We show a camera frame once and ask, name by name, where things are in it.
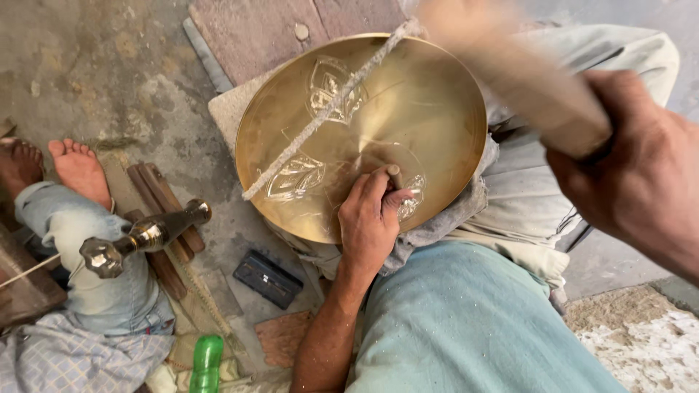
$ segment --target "hand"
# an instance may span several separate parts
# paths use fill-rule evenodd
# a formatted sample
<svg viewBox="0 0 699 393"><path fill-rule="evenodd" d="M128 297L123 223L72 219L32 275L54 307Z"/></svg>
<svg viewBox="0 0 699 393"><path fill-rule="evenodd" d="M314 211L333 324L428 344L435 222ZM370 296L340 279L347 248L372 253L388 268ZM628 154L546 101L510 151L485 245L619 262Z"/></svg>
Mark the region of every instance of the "hand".
<svg viewBox="0 0 699 393"><path fill-rule="evenodd" d="M367 286L393 250L400 230L398 207L413 197L407 189L387 194L386 169L383 166L370 175L362 175L338 214L343 239L340 269Z"/></svg>
<svg viewBox="0 0 699 393"><path fill-rule="evenodd" d="M566 195L595 228L699 283L699 127L656 105L632 71L584 73L614 125L594 166L547 159Z"/></svg>

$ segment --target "grey cloth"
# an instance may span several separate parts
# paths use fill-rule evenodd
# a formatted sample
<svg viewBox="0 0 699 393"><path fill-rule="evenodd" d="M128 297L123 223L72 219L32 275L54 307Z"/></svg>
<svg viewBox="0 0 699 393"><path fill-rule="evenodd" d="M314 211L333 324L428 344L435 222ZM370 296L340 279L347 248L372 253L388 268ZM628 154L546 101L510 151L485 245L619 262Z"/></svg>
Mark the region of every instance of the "grey cloth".
<svg viewBox="0 0 699 393"><path fill-rule="evenodd" d="M174 342L105 337L85 330L70 311L51 313L0 340L0 393L133 392Z"/></svg>

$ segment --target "engraved floral pattern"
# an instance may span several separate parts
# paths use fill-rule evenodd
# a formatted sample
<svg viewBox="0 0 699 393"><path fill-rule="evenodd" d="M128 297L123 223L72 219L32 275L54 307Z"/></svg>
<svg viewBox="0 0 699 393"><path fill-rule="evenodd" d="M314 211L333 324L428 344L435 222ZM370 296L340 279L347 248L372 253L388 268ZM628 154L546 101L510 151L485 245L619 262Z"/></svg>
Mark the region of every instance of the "engraved floral pattern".
<svg viewBox="0 0 699 393"><path fill-rule="evenodd" d="M403 184L403 188L419 190L419 192L415 193L415 198L408 199L398 208L398 222L407 220L415 213L417 207L425 200L424 190L426 186L427 182L425 181L425 177L421 175L417 175Z"/></svg>
<svg viewBox="0 0 699 393"><path fill-rule="evenodd" d="M309 189L323 181L326 165L301 153L285 162L267 182L266 197L280 201L302 198Z"/></svg>
<svg viewBox="0 0 699 393"><path fill-rule="evenodd" d="M316 116L351 76L352 72L341 60L330 56L318 56L308 81L309 95L306 108L310 114ZM345 102L330 114L328 120L350 125L352 115L364 102L366 102L366 92L359 85L350 92Z"/></svg>

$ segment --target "light blue jeans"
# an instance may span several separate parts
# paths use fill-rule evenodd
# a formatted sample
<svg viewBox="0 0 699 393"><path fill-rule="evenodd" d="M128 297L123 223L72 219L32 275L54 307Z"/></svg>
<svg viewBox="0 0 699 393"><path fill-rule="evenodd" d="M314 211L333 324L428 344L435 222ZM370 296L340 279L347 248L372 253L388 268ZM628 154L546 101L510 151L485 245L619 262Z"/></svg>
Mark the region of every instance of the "light blue jeans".
<svg viewBox="0 0 699 393"><path fill-rule="evenodd" d="M127 257L124 272L110 279L87 270L79 253L87 238L121 238L131 228L129 222L48 181L30 185L17 196L15 216L43 246L61 254L61 264L71 273L65 306L86 330L106 336L172 333L175 316L150 276L143 253Z"/></svg>

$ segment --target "rope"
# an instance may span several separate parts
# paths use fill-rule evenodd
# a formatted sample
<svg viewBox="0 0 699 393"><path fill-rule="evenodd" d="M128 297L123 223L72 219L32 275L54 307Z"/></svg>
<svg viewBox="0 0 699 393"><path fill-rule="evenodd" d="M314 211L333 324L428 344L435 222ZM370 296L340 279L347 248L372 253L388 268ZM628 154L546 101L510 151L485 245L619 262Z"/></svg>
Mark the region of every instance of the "rope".
<svg viewBox="0 0 699 393"><path fill-rule="evenodd" d="M374 71L376 66L381 64L383 59L398 45L399 42L406 36L418 36L420 34L420 23L418 23L415 17L411 17L406 20L403 24L398 26L398 28L391 34L386 43L376 51L376 53L369 59L356 73L354 73L347 83L343 86L338 94L336 94L330 102L328 102L323 109L318 112L316 117L311 120L310 123L303 129L303 131L291 142L287 148L282 151L282 154L277 157L276 160L264 171L255 183L250 186L250 188L243 192L243 199L249 201L259 190L264 187L264 185L275 175L281 168L282 165L288 161L290 158L296 154L296 151L306 142L306 139L310 138L313 133L320 127L323 122L328 120L328 116L350 95L352 91L362 83L371 73Z"/></svg>

